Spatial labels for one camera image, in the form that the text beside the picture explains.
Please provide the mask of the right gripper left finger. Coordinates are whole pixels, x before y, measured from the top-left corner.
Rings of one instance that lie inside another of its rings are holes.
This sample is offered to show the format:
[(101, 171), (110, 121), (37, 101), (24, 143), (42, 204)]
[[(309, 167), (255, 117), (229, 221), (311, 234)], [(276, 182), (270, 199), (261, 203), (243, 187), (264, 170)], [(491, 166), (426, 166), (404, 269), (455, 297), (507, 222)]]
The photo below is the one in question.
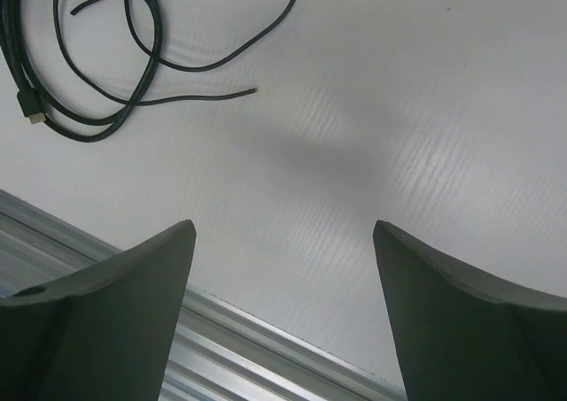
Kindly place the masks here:
[(158, 399), (195, 244), (184, 220), (3, 298), (2, 399)]

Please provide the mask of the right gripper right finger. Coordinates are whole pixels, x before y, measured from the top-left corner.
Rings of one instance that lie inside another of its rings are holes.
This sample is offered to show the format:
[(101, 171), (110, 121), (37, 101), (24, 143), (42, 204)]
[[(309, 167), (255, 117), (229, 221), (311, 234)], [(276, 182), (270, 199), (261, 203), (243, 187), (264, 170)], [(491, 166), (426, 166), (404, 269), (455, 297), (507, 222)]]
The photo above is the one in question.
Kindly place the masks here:
[(378, 221), (377, 268), (410, 400), (564, 400), (566, 300)]

